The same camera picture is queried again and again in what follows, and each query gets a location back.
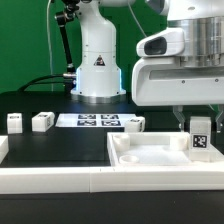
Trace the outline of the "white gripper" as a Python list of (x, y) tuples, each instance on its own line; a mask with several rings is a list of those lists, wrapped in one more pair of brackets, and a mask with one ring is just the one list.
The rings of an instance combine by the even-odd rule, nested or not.
[[(182, 105), (224, 104), (224, 66), (184, 68), (174, 57), (142, 58), (132, 72), (132, 99), (138, 106), (174, 106), (184, 131)], [(216, 131), (222, 130), (224, 105), (218, 106)]]

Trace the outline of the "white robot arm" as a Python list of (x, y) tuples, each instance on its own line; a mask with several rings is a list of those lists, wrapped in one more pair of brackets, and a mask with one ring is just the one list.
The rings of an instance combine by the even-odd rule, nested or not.
[[(132, 70), (132, 99), (139, 106), (171, 106), (185, 121), (185, 105), (219, 106), (216, 127), (224, 121), (224, 0), (145, 0), (167, 17), (167, 28), (142, 39)], [(99, 8), (126, 6), (135, 0), (76, 0), (82, 32), (82, 63), (75, 98), (104, 102), (121, 93), (116, 65), (116, 29)]]

